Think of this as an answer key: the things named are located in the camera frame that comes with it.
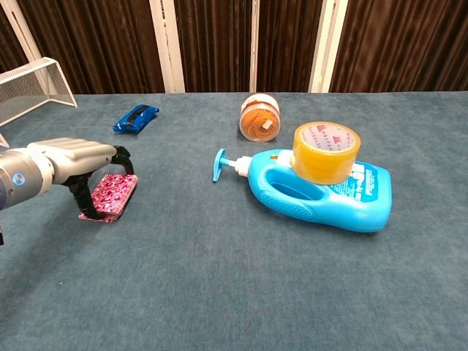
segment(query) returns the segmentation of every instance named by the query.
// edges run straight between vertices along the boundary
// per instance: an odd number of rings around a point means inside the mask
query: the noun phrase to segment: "blue pump head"
[[[219,149],[213,163],[213,182],[216,183],[218,181],[223,166],[231,166],[240,176],[247,177],[249,173],[250,162],[252,160],[251,157],[242,156],[235,161],[231,161],[230,159],[225,158],[225,156],[226,150],[223,148]]]
[[[226,150],[221,148],[219,149],[216,157],[214,158],[213,163],[213,181],[216,183],[221,175],[222,167],[229,165],[229,160],[225,159]]]

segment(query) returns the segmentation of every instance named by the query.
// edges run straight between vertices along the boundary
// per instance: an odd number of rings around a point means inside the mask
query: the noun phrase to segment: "bottle label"
[[[268,128],[270,128],[270,126],[273,124],[273,121],[270,120],[270,119],[267,119],[266,122],[262,125],[263,129],[266,129],[268,130]]]
[[[378,186],[377,169],[365,163],[355,162],[350,177],[346,181],[329,187],[336,194],[370,203],[378,197]]]

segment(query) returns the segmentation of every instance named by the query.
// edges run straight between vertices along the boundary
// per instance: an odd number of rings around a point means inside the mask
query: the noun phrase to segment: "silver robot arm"
[[[109,164],[122,165],[127,174],[134,173],[130,153],[124,147],[84,139],[61,137],[1,152],[0,211],[61,184],[68,186],[86,216],[103,218],[94,208],[88,180],[94,171]]]

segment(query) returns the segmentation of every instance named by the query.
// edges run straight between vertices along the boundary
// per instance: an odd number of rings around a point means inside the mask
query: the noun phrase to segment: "bottle handle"
[[[312,206],[325,193],[315,184],[298,177],[291,169],[268,168],[259,174],[255,197],[267,208],[307,222],[316,222]]]

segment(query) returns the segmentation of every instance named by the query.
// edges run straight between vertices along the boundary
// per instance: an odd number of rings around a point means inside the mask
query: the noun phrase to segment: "white soccer goal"
[[[56,60],[43,57],[0,74],[0,127],[51,101],[77,107]],[[10,147],[1,134],[0,146]]]

